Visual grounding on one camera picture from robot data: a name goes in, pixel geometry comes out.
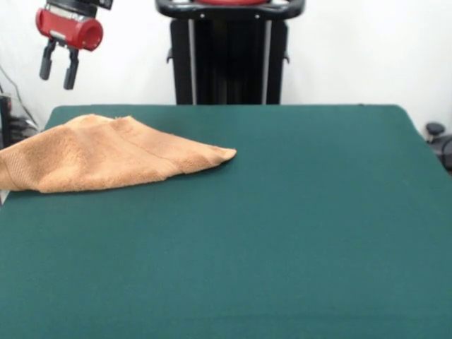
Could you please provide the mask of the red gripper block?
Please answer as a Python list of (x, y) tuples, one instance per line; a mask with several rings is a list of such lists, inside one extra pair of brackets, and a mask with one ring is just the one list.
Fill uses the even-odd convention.
[(58, 41), (75, 49), (69, 50), (70, 64), (66, 70), (64, 89), (73, 90), (78, 71), (78, 49), (93, 51), (100, 45), (103, 28), (96, 18), (85, 17), (77, 13), (63, 14), (63, 10), (40, 8), (35, 22), (41, 35), (48, 37), (40, 66), (40, 78), (49, 79), (52, 68), (52, 53)]

